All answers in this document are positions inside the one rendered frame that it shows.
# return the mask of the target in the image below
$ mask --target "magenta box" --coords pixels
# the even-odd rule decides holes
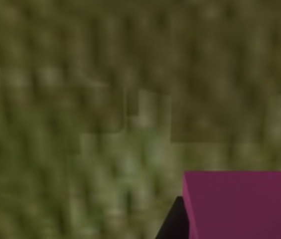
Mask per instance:
[[[281,172],[185,172],[190,239],[281,239]]]

